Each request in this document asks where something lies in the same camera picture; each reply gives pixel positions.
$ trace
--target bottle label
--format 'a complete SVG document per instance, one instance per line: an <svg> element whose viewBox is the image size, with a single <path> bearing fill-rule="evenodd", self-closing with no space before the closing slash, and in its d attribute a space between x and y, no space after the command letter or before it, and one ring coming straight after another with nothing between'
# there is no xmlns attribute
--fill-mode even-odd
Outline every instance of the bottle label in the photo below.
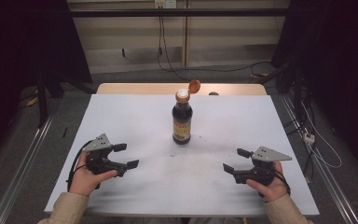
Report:
<svg viewBox="0 0 358 224"><path fill-rule="evenodd" d="M190 138L191 120L187 123L173 121L173 137L179 141L185 141Z"/></svg>

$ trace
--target metal rail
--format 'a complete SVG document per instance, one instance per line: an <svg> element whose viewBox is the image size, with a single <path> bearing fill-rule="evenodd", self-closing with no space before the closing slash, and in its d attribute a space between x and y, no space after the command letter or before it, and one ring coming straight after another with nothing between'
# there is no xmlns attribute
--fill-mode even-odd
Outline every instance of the metal rail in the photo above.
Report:
<svg viewBox="0 0 358 224"><path fill-rule="evenodd" d="M7 187L4 195L0 200L0 224L3 224L7 221L8 214L10 213L11 208L16 202L16 199L21 191L21 187L25 181L25 178L28 175L29 170L31 169L34 158L36 158L39 148L42 146L43 140L48 132L48 128L51 125L54 114L57 112L59 103L53 104L51 113L48 116L45 124L37 129L34 136L34 140L28 148L28 151L25 154L24 159L21 162L19 169L16 174L13 176L9 186Z"/></svg>
<svg viewBox="0 0 358 224"><path fill-rule="evenodd" d="M290 118L294 120L294 124L298 128L300 125L296 119L295 113L293 112L292 108L294 108L294 105L292 101L287 96L285 97L283 95L282 95L282 101L284 106L286 107L287 113L289 114ZM302 138L301 136L303 133L301 131L298 131L298 133L300 134L300 138ZM310 153L311 151L310 146L307 146L307 151ZM314 149L314 152L317 153L320 158L322 158L322 155L320 154L317 147ZM358 224L358 217L356 216L354 209L352 208L351 203L348 200L347 196L342 191L338 182L336 181L333 174L331 173L330 168L327 165L325 165L323 162L318 160L318 158L316 158L314 154L312 155L312 159L322 177L322 180L327 186L327 189L331 194L331 197L333 198L333 201L335 202L337 209L339 210L342 217L344 218L345 223Z"/></svg>

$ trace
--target bottle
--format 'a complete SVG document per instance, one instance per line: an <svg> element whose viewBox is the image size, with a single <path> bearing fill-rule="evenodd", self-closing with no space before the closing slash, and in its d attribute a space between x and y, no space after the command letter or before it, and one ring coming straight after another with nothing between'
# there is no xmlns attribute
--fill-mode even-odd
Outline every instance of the bottle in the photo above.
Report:
<svg viewBox="0 0 358 224"><path fill-rule="evenodd" d="M172 109L173 116L173 141L176 144L184 145L190 141L191 137L191 117L193 109L188 100L190 93L188 90L181 89L176 95L176 105Z"/></svg>

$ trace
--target bottle cap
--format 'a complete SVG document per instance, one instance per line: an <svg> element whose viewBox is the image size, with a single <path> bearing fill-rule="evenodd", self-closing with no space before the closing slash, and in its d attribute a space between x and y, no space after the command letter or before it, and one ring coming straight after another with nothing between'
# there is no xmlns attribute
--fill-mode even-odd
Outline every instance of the bottle cap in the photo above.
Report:
<svg viewBox="0 0 358 224"><path fill-rule="evenodd" d="M190 94L188 92L188 90L185 89L180 89L176 95L176 101L177 102L188 102L188 100L190 99Z"/></svg>
<svg viewBox="0 0 358 224"><path fill-rule="evenodd" d="M201 82L199 80L193 79L188 84L188 91L190 91L191 94L195 94L199 92L201 88Z"/></svg>

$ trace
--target sleeve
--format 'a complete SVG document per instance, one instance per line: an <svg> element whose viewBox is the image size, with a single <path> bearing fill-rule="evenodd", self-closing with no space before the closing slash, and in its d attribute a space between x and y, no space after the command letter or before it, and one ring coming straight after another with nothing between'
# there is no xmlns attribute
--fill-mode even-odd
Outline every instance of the sleeve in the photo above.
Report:
<svg viewBox="0 0 358 224"><path fill-rule="evenodd" d="M298 210L288 194L271 203L265 203L271 224L313 224Z"/></svg>
<svg viewBox="0 0 358 224"><path fill-rule="evenodd" d="M69 224L79 223L86 210L89 197L65 192L54 204L50 218L43 219L38 224Z"/></svg>

